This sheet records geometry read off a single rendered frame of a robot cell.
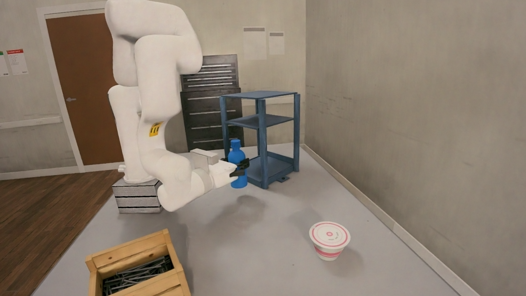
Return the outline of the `blue shelving unit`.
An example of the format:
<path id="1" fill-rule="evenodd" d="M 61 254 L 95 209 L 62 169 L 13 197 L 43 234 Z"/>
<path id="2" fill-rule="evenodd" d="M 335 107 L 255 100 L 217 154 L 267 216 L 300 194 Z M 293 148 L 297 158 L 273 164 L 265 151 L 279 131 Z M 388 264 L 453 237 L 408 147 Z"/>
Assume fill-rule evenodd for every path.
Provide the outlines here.
<path id="1" fill-rule="evenodd" d="M 275 116 L 265 113 L 265 99 L 277 96 L 294 94 L 294 118 L 285 116 Z M 237 99 L 255 99 L 256 114 L 242 118 L 227 120 L 226 97 Z M 292 171 L 299 171 L 300 154 L 300 94 L 297 92 L 284 91 L 252 91 L 239 92 L 229 95 L 219 96 L 222 137 L 224 141 L 225 157 L 228 156 L 230 149 L 228 124 L 246 127 L 257 130 L 257 149 L 258 156 L 249 159 L 247 171 L 247 182 L 264 190 L 268 189 L 268 184 L 275 180 L 283 183 L 288 180 L 286 175 Z M 267 130 L 269 126 L 294 120 L 294 142 L 293 158 L 267 150 Z"/>

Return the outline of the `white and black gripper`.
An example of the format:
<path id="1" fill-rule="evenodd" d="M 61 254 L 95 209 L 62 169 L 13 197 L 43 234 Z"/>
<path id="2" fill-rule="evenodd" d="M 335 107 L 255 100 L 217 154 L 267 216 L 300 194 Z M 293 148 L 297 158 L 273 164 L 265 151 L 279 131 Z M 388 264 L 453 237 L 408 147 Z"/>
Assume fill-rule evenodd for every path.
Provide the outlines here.
<path id="1" fill-rule="evenodd" d="M 238 176 L 244 176 L 244 169 L 249 167 L 249 158 L 241 160 L 238 164 L 232 164 L 228 162 L 228 157 L 225 157 L 225 159 L 222 158 L 218 163 L 212 166 L 208 165 L 208 167 L 212 189 L 217 189 L 233 182 Z M 240 167 L 239 170 L 236 170 L 236 167 Z"/>

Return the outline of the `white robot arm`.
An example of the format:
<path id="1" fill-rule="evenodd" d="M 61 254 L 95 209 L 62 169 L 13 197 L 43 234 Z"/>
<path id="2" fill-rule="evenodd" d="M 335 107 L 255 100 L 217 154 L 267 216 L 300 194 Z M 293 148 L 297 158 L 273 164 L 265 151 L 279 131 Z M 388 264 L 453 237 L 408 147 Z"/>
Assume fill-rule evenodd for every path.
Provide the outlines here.
<path id="1" fill-rule="evenodd" d="M 173 212 L 212 189 L 208 165 L 219 162 L 218 154 L 196 148 L 190 150 L 191 170 L 188 159 L 165 147 L 166 123 L 181 110 L 178 75 L 195 74 L 202 66 L 199 40 L 175 5 L 107 0 L 104 11 L 119 84 L 108 91 L 125 160 L 118 172 L 131 184 L 160 180 L 158 200 Z"/>

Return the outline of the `white yogurt cup with pink stripes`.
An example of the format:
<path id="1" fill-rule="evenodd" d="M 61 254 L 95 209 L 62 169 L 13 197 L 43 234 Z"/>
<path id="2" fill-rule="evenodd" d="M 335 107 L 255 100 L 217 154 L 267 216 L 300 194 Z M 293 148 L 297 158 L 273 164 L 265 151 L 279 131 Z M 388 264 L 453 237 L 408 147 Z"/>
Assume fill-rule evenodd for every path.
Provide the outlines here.
<path id="1" fill-rule="evenodd" d="M 335 222 L 318 222 L 309 231 L 318 257 L 326 261 L 336 260 L 350 242 L 349 231 Z"/>

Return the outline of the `small wooden crate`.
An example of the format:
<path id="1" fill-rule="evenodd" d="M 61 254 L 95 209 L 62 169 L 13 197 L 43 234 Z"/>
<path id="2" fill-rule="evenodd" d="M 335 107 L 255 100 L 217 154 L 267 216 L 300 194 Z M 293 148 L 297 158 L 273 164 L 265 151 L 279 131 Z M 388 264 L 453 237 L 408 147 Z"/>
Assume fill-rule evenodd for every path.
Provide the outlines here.
<path id="1" fill-rule="evenodd" d="M 88 296 L 191 296 L 168 229 L 105 250 Z"/>

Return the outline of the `blue bottle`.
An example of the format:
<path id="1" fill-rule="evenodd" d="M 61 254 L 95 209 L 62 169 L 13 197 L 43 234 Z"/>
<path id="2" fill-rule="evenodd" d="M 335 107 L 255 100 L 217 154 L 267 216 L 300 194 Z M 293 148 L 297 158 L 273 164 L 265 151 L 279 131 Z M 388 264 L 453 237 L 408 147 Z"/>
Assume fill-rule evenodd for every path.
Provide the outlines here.
<path id="1" fill-rule="evenodd" d="M 239 149 L 240 147 L 241 147 L 240 140 L 231 140 L 231 148 L 232 148 L 232 150 L 228 154 L 228 162 L 229 163 L 238 164 L 238 163 L 240 163 L 241 160 L 245 159 L 245 154 L 244 154 L 244 152 L 242 150 Z M 244 171 L 245 171 L 245 175 L 244 176 L 238 176 L 238 178 L 236 180 L 233 180 L 233 182 L 231 182 L 231 187 L 232 188 L 237 188 L 238 189 L 238 188 L 246 187 L 246 185 L 247 185 L 247 171 L 246 171 L 246 169 Z"/>

